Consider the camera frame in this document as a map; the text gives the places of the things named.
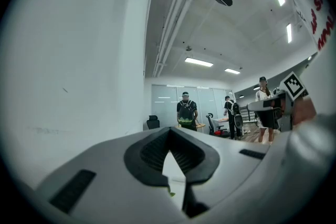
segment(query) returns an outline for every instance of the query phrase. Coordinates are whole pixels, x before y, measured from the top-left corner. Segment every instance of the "black t-shirt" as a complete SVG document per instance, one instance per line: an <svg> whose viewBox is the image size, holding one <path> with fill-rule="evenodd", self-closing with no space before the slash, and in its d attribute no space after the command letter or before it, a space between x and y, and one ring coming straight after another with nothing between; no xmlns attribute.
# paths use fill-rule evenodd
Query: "black t-shirt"
<svg viewBox="0 0 336 224"><path fill-rule="evenodd" d="M228 101L225 102L224 108L228 110L229 118L231 118L232 115L231 115L231 111L230 110L231 110L232 104L230 102L228 102Z"/></svg>
<svg viewBox="0 0 336 224"><path fill-rule="evenodd" d="M189 100L182 100L182 102L184 104L188 104ZM182 105L181 105L181 102L178 102L177 103L177 108L176 108L176 111L179 112L180 109L181 109ZM190 107L193 109L193 111L197 110L197 105L194 101L191 101L190 103ZM192 126L196 126L196 122L195 122L195 119L193 120L193 123L192 123Z"/></svg>

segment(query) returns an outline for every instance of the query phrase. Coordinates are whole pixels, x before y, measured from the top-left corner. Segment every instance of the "black backpack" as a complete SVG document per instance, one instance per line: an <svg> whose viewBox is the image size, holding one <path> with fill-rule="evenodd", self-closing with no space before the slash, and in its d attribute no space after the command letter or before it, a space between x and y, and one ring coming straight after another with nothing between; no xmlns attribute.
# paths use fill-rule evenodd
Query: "black backpack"
<svg viewBox="0 0 336 224"><path fill-rule="evenodd" d="M192 125L194 121L194 110L192 109L191 100L188 101L187 104L180 101L181 108L179 112L178 122L180 125Z"/></svg>
<svg viewBox="0 0 336 224"><path fill-rule="evenodd" d="M227 100L227 102L230 102L231 104L231 115L235 116L235 115L239 115L240 114L240 107L236 102L232 102L231 100Z"/></svg>

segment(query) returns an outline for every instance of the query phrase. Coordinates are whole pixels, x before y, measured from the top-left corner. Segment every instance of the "black slot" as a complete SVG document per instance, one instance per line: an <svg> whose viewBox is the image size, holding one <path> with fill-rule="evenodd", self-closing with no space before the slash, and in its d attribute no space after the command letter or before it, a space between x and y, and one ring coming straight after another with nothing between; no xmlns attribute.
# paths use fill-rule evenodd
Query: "black slot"
<svg viewBox="0 0 336 224"><path fill-rule="evenodd" d="M266 155L266 153L261 153L261 152L257 152L257 151L250 151L250 150L241 150L239 153L252 157L252 158L256 158L256 159L263 159Z"/></svg>
<svg viewBox="0 0 336 224"><path fill-rule="evenodd" d="M79 171L49 202L68 214L95 176L88 170Z"/></svg>

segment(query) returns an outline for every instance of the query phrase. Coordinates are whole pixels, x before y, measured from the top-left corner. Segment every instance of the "glass wall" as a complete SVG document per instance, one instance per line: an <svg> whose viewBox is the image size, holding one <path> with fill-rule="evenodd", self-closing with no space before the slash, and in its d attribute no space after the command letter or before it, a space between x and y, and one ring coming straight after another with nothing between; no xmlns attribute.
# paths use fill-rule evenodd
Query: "glass wall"
<svg viewBox="0 0 336 224"><path fill-rule="evenodd" d="M189 99L197 105L198 122L205 127L197 129L198 132L209 133L208 113L214 115L213 119L224 116L225 96L233 99L231 90L196 88L196 87L168 87L167 85L152 85L152 115L158 116L160 127L177 126L177 103L182 100L182 93L188 92Z"/></svg>

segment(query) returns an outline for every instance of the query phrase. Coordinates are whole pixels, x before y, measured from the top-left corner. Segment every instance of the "office chair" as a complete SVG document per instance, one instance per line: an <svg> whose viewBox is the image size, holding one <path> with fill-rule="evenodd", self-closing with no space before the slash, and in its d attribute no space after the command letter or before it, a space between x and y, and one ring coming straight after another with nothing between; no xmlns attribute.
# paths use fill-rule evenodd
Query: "office chair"
<svg viewBox="0 0 336 224"><path fill-rule="evenodd" d="M209 129L210 129L209 135L218 135L223 138L227 138L230 136L229 133L227 132L227 129L221 129L221 127L224 127L223 125L217 126L218 130L215 131L214 124L212 123L212 120L211 120L211 118L214 117L212 113L209 113L206 117L209 120Z"/></svg>
<svg viewBox="0 0 336 224"><path fill-rule="evenodd" d="M160 121L158 117L155 115L149 116L149 120L147 121L148 129L155 129L160 127Z"/></svg>

